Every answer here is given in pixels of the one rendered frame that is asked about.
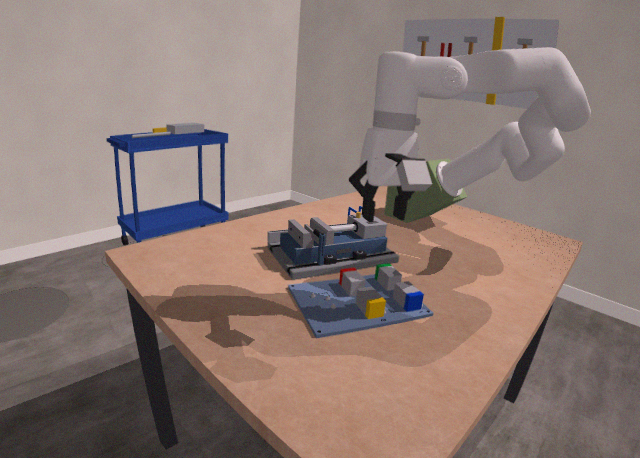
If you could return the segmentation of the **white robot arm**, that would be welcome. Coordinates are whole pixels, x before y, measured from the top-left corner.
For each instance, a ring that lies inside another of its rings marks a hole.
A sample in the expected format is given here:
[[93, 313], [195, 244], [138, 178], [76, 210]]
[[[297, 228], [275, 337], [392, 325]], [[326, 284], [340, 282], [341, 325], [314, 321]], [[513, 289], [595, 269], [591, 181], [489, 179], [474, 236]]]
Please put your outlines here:
[[[558, 130], [574, 131], [591, 115], [583, 86], [558, 49], [504, 49], [454, 57], [385, 52], [378, 60], [373, 126], [414, 131], [420, 125], [418, 97], [445, 100], [468, 92], [525, 91], [539, 96], [518, 122], [505, 125], [450, 163], [440, 162], [436, 172], [443, 189], [454, 197], [504, 161], [516, 180], [528, 181], [564, 154]], [[396, 168], [402, 191], [426, 191], [432, 185], [425, 159], [390, 153], [385, 157], [400, 160]]]

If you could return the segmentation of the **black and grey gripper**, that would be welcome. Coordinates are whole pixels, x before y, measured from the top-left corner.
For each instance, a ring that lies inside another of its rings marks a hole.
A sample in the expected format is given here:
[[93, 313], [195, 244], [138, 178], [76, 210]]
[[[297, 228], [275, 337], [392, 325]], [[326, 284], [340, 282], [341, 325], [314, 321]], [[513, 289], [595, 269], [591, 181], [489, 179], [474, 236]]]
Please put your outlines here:
[[[395, 197], [393, 215], [404, 220], [407, 201], [415, 191], [402, 191], [396, 168], [397, 162], [385, 157], [385, 153], [418, 158], [418, 138], [417, 133], [413, 133], [414, 131], [375, 126], [368, 128], [362, 148], [360, 166], [349, 178], [349, 182], [363, 197], [362, 215], [368, 222], [374, 221], [375, 201], [373, 198], [379, 186], [397, 186], [398, 196]], [[360, 180], [366, 181], [365, 186], [361, 184]]]

